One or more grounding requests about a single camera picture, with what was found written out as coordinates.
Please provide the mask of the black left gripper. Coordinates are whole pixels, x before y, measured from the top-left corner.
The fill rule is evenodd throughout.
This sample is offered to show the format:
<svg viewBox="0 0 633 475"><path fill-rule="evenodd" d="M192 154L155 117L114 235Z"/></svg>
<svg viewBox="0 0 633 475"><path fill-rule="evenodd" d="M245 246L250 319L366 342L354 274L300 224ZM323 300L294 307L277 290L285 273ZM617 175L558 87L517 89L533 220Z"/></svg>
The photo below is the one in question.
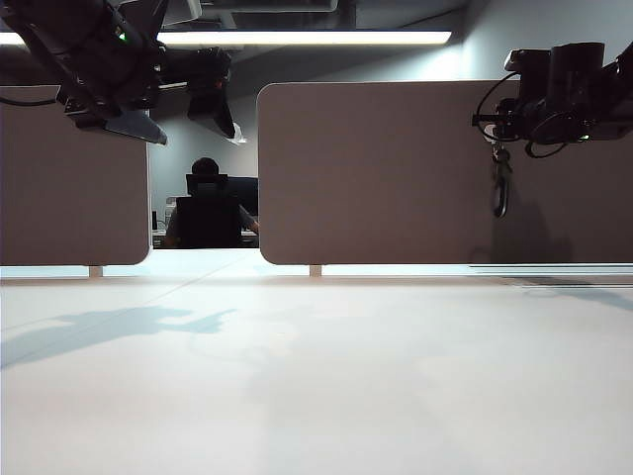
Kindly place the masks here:
<svg viewBox="0 0 633 475"><path fill-rule="evenodd" d="M230 67L230 55L219 47L168 48L159 72L159 91L186 88L195 96L187 111L191 121L230 143L243 144L246 138L233 120L226 98Z"/></svg>

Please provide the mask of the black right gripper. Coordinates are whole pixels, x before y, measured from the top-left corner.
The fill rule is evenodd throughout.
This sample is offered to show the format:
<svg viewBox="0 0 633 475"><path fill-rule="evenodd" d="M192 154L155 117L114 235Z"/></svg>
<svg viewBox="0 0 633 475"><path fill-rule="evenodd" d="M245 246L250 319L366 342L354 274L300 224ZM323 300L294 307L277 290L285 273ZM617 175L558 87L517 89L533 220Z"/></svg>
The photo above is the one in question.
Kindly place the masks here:
<svg viewBox="0 0 633 475"><path fill-rule="evenodd" d="M555 133L553 126L541 126L555 114L545 99L520 100L519 98L503 98L497 106L498 114L473 114L471 123L496 123L499 115L506 116L496 124L496 135L486 132L486 141L492 144L513 140L533 140L537 143L553 143Z"/></svg>

